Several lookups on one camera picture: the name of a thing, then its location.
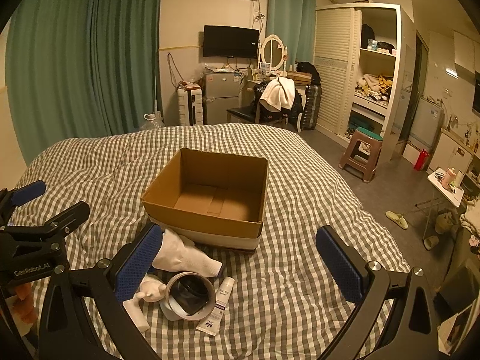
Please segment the white tissue pack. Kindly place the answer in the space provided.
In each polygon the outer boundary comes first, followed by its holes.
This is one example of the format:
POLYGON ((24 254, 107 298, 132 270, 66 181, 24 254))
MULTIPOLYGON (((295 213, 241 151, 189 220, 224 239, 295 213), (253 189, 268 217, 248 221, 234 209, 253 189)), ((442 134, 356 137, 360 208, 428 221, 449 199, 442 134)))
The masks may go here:
POLYGON ((166 272, 194 272, 211 278, 221 273, 223 263, 210 258, 191 240, 167 228, 152 267, 166 272))

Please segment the white cream tube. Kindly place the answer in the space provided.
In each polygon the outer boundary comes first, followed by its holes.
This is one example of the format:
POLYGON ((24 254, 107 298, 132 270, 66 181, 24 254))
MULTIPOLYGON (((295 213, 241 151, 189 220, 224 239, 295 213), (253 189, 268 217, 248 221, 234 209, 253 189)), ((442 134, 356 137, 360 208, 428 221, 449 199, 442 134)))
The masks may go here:
POLYGON ((204 332, 210 336, 215 336, 221 325, 224 312, 228 306, 231 293, 235 284, 235 279, 226 277, 221 283, 219 289, 216 291, 216 302, 212 312, 203 320, 199 322, 196 329, 204 332))

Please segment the white bear figurine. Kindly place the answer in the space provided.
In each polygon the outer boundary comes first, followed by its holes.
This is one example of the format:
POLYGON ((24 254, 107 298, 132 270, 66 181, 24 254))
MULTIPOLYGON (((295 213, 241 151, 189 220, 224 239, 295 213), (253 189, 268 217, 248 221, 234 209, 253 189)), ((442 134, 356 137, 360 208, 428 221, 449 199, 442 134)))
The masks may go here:
POLYGON ((159 302, 164 299, 167 285, 156 275, 146 275, 138 288, 135 296, 144 302, 159 302))

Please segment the black glass jar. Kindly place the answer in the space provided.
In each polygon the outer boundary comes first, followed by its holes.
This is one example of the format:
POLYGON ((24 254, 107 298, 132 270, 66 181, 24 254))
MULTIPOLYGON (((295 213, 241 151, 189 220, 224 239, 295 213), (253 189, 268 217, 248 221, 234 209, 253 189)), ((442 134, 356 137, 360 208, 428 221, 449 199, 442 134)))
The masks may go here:
POLYGON ((208 304, 208 288, 196 275, 184 275, 172 286, 171 295, 186 314, 196 314, 208 304))

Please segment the green slipper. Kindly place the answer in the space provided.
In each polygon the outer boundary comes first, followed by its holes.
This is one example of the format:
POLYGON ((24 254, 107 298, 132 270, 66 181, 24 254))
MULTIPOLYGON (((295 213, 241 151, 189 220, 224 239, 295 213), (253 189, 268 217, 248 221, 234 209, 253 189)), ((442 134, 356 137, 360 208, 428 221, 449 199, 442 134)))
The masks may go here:
POLYGON ((408 222, 405 219, 405 217, 402 216, 402 214, 395 213, 393 211, 387 211, 385 213, 385 216, 395 223, 397 226, 402 228, 402 230, 407 230, 408 229, 408 222))

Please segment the grey checkered bed quilt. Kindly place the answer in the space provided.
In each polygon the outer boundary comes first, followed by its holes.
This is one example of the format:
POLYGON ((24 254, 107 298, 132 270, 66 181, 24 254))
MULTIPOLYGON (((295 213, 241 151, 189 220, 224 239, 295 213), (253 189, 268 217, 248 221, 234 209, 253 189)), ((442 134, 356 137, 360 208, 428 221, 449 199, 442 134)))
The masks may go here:
POLYGON ((366 261, 407 272, 382 225, 340 174, 300 136, 254 124, 161 127, 102 138, 70 138, 40 153, 19 181, 46 192, 10 222, 44 225, 75 203, 89 219, 66 238, 72 269, 112 258, 148 221, 201 245, 196 258, 167 245, 169 268, 234 286, 209 335, 144 304, 145 339, 162 359, 316 359, 355 307, 321 259, 317 230, 329 225, 366 261))

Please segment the white folding side table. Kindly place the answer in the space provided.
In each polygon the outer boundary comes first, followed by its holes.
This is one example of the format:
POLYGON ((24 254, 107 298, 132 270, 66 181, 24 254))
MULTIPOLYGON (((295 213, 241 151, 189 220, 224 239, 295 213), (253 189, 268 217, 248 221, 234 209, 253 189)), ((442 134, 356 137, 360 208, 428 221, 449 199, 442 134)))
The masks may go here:
POLYGON ((427 176, 428 182, 433 186, 431 198, 418 202, 414 205, 414 208, 418 211, 425 212, 426 223, 424 232, 422 234, 422 242, 425 244, 426 239, 429 237, 427 232, 431 223, 432 211, 435 207, 438 207, 443 201, 450 203, 454 208, 461 206, 462 199, 465 194, 465 190, 455 182, 451 183, 450 189, 444 189, 441 185, 441 180, 446 170, 438 167, 435 171, 427 176))

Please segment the clear water jug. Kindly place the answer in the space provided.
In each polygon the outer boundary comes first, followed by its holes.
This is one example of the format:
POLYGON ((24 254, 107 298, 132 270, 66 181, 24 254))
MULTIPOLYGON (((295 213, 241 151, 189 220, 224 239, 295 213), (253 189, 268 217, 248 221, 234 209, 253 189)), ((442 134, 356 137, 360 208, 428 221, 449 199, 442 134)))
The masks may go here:
POLYGON ((141 130, 162 128, 164 126, 163 117, 159 112, 145 114, 141 130))

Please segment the green curtain left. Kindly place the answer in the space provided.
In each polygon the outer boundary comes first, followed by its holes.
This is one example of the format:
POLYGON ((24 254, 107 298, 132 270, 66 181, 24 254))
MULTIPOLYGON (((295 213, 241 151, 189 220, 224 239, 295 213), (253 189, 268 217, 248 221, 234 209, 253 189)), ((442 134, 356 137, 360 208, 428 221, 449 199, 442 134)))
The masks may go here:
POLYGON ((71 137, 132 133, 161 103, 160 0, 22 0, 6 49, 26 162, 71 137))

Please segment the pink cup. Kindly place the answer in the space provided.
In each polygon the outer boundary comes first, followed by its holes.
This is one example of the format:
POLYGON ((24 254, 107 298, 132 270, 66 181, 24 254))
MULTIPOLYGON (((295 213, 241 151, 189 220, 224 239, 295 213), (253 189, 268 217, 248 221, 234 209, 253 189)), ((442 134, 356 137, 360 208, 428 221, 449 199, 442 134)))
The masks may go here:
POLYGON ((444 189, 450 189, 451 183, 456 178, 456 172, 454 168, 448 168, 442 176, 441 185, 444 189))

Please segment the open cardboard box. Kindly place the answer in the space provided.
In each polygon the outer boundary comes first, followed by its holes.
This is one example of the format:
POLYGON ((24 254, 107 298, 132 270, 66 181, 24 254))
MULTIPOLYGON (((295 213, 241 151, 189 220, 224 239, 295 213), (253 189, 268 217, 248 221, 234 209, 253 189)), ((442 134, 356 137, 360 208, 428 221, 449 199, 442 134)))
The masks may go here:
POLYGON ((157 224, 203 245, 255 250, 264 227, 266 158, 182 148, 142 195, 157 224))

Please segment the white washing machine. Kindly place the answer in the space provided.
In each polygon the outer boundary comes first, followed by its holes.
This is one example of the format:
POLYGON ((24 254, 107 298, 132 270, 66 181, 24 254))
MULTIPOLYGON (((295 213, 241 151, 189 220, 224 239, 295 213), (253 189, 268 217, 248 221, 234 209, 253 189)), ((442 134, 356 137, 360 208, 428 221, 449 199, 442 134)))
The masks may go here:
POLYGON ((408 136, 408 141, 418 150, 431 152, 443 125, 444 111, 441 105, 429 100, 420 99, 412 127, 408 136))

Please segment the white garment on chair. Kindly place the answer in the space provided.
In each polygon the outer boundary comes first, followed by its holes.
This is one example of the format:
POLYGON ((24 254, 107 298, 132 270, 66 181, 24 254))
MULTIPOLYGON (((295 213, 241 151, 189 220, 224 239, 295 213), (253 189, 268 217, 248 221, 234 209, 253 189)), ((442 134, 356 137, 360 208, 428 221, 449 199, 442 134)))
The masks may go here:
POLYGON ((290 110, 295 100, 295 83, 287 77, 279 76, 271 80, 260 97, 260 104, 271 112, 290 110))

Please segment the black bag on desk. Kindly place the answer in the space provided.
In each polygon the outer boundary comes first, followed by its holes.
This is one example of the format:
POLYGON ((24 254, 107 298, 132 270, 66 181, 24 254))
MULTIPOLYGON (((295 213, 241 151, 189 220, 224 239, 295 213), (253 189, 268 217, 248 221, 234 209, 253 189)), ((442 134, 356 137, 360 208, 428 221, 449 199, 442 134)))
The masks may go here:
POLYGON ((321 85, 320 74, 312 63, 306 61, 300 62, 297 64, 296 71, 302 73, 309 73, 312 77, 312 84, 316 86, 321 85))

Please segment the teal curtain right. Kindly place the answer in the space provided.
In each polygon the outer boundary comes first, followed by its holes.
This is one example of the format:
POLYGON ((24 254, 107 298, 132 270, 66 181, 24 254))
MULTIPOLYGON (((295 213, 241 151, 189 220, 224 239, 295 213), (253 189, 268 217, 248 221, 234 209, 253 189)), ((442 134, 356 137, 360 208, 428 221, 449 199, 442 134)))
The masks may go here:
POLYGON ((287 48, 286 66, 313 61, 317 0, 268 0, 267 35, 287 48))

